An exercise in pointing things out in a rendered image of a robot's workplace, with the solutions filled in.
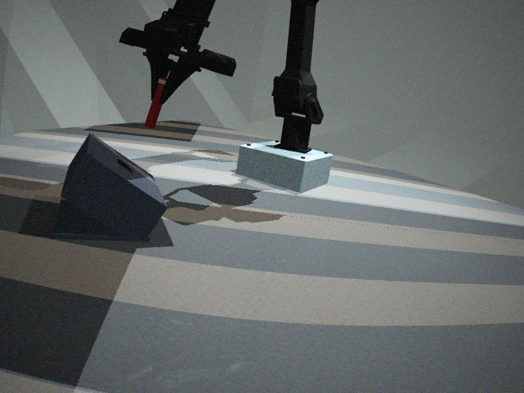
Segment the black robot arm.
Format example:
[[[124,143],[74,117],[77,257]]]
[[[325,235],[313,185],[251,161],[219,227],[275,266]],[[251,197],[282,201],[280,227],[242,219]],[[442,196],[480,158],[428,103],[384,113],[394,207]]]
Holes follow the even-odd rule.
[[[175,3],[211,14],[215,1],[176,0]],[[286,68],[280,76],[275,76],[271,94],[275,116],[284,118],[281,143],[275,148],[303,154],[312,151],[308,147],[311,124],[321,124],[323,120],[317,85],[310,72],[318,1],[291,0]],[[168,52],[179,45],[188,48],[195,38],[195,24],[185,18],[171,19],[171,14],[164,11],[159,20],[145,24],[142,46]]]

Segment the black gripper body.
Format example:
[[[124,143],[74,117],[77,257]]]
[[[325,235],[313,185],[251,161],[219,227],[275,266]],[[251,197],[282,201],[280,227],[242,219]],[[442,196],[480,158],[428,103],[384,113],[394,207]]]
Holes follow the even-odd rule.
[[[204,27],[208,28],[210,25],[210,22],[208,22],[210,16],[209,13],[181,4],[175,4],[174,8],[169,8],[167,12],[172,13],[171,19],[181,21],[182,18],[185,18],[191,20],[191,23],[195,24],[195,38],[188,48],[184,47],[184,49],[187,49],[187,52],[181,51],[180,45],[175,47],[174,50],[170,52],[160,51],[160,49],[153,47],[144,47],[142,46],[144,31],[129,27],[122,33],[119,42],[130,46],[144,48],[146,49],[146,53],[163,58],[168,58],[169,54],[179,56],[177,61],[178,63],[194,68],[201,67],[222,75],[234,75],[237,65],[235,59],[207,49],[199,52],[201,45],[198,45],[198,43],[203,33]]]

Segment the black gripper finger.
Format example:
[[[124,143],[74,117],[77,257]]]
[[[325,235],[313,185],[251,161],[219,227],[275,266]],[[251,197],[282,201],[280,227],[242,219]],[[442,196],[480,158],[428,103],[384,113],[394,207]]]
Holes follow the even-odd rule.
[[[201,69],[170,61],[170,74],[163,87],[159,104],[164,104],[173,92],[195,71],[201,72]]]
[[[143,52],[143,55],[148,58],[151,66],[151,100],[153,100],[157,91],[157,86],[159,83],[158,80],[161,77],[167,78],[170,71],[170,61],[174,60],[152,55],[146,52]]]

